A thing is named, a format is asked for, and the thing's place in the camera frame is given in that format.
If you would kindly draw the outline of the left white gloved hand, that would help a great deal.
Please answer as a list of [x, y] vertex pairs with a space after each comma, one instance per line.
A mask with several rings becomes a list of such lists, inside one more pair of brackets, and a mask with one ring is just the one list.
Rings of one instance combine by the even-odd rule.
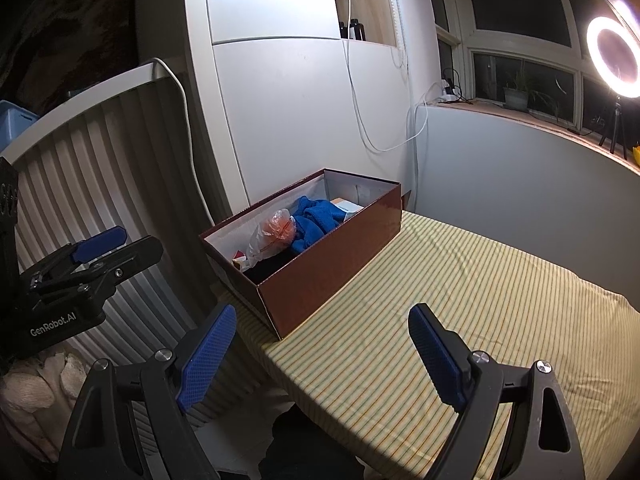
[[69, 344], [15, 362], [1, 377], [1, 420], [11, 438], [42, 462], [55, 463], [89, 371]]

